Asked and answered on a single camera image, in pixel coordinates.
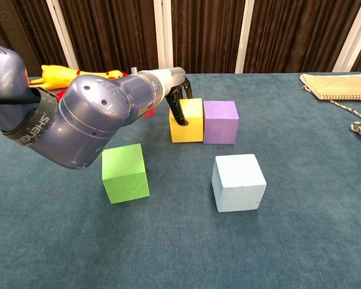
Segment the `table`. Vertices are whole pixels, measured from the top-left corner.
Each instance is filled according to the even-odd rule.
[[[236,102],[236,144],[171,143],[163,102],[108,146],[143,147],[151,196],[123,204],[100,159],[69,170],[0,134],[0,288],[361,288],[359,119],[298,77],[189,75],[195,98]],[[259,161],[257,211],[217,212],[229,154]]]

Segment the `rubber chicken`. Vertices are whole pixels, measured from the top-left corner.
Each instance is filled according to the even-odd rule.
[[[64,89],[79,75],[97,75],[108,80],[123,76],[119,70],[104,73],[85,72],[59,65],[42,65],[42,78],[28,81],[29,87],[41,87],[46,90]]]

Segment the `red object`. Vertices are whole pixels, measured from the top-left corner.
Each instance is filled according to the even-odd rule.
[[[66,93],[66,90],[67,89],[63,89],[62,91],[60,91],[56,94],[58,101],[63,98],[64,94]]]
[[[123,74],[123,76],[128,75],[126,72],[123,72],[123,71],[122,71],[122,74]],[[60,91],[60,92],[58,92],[58,93],[56,94],[56,98],[58,99],[58,101],[63,98],[64,94],[66,93],[66,90],[67,90],[67,89],[63,89],[62,91]]]
[[[156,112],[156,107],[146,112],[143,116],[153,117],[155,115],[155,112]]]

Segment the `purple cube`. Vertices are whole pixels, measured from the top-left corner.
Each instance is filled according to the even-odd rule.
[[[235,143],[239,116],[234,101],[204,101],[205,137],[203,143]]]

